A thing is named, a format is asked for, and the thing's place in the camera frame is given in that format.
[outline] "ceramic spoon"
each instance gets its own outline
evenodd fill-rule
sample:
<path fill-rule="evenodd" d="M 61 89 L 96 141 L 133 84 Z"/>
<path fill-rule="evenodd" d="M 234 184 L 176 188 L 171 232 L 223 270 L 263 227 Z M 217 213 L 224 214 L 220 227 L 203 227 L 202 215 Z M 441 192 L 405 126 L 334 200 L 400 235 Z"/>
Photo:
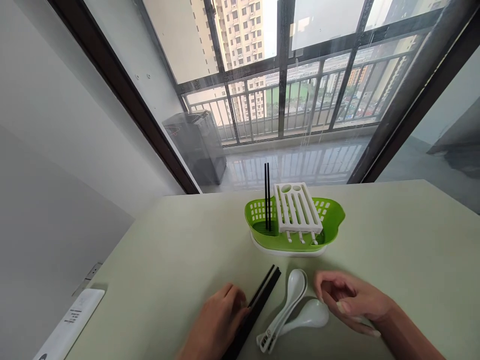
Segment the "ceramic spoon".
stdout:
<path fill-rule="evenodd" d="M 288 277 L 288 285 L 286 291 L 286 303 L 283 309 L 278 313 L 278 321 L 272 321 L 270 326 L 266 329 L 263 338 L 260 341 L 260 350 L 262 353 L 269 349 L 270 343 L 276 340 L 273 337 L 281 327 L 285 324 L 295 305 L 302 299 L 307 290 L 305 273 L 300 269 L 291 271 Z"/>
<path fill-rule="evenodd" d="M 322 328 L 329 321 L 329 308 L 318 299 L 309 300 L 295 320 L 286 324 L 278 334 L 285 335 L 296 328 Z"/>

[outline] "fingernail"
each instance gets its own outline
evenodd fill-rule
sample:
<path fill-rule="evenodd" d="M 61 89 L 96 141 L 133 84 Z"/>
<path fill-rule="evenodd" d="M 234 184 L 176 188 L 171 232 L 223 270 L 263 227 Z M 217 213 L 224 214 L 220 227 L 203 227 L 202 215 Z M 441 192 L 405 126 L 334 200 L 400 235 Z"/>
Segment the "fingernail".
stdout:
<path fill-rule="evenodd" d="M 340 311 L 342 314 L 348 315 L 350 313 L 350 305 L 347 304 L 344 301 L 338 301 L 336 303 L 336 306 L 338 307 L 338 311 Z"/>
<path fill-rule="evenodd" d="M 382 336 L 382 334 L 378 330 L 369 331 L 368 335 L 370 335 L 371 337 L 374 337 L 374 338 L 379 338 L 379 337 Z"/>

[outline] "green basket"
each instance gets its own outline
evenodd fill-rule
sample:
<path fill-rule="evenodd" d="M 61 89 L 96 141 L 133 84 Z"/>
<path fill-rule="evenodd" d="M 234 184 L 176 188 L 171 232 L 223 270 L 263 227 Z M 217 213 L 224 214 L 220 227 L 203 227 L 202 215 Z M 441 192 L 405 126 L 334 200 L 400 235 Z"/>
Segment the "green basket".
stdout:
<path fill-rule="evenodd" d="M 310 233 L 302 233 L 305 241 L 302 243 L 297 232 L 290 232 L 292 242 L 289 242 L 285 232 L 279 232 L 275 197 L 272 197 L 270 202 L 271 231 L 265 229 L 265 199 L 252 200 L 245 205 L 245 219 L 253 238 L 265 249 L 293 253 L 317 252 L 330 244 L 339 233 L 345 212 L 334 200 L 322 197 L 312 197 L 312 200 L 323 226 L 322 232 L 315 237 L 318 245 L 314 244 Z"/>

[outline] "hand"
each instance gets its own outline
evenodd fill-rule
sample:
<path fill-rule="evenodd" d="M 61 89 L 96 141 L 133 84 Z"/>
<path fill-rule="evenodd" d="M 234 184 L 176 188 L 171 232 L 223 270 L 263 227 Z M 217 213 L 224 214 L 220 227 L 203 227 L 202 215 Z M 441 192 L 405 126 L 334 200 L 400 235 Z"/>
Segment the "hand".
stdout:
<path fill-rule="evenodd" d="M 235 337 L 245 315 L 242 290 L 228 283 L 203 305 L 178 360 L 219 360 Z"/>
<path fill-rule="evenodd" d="M 330 311 L 358 333 L 380 337 L 379 331 L 362 324 L 365 317 L 373 322 L 383 320 L 394 301 L 369 283 L 340 271 L 317 271 L 315 293 Z"/>

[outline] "right hand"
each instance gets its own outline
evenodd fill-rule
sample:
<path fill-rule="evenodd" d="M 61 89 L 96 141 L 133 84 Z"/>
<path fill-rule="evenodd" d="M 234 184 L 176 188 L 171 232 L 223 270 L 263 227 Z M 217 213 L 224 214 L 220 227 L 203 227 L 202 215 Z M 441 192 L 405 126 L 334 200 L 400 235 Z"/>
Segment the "right hand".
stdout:
<path fill-rule="evenodd" d="M 381 336 L 380 332 L 362 324 L 361 317 L 381 321 L 395 305 L 390 297 L 368 282 L 340 271 L 317 271 L 314 288 L 318 299 L 348 327 L 376 338 Z"/>

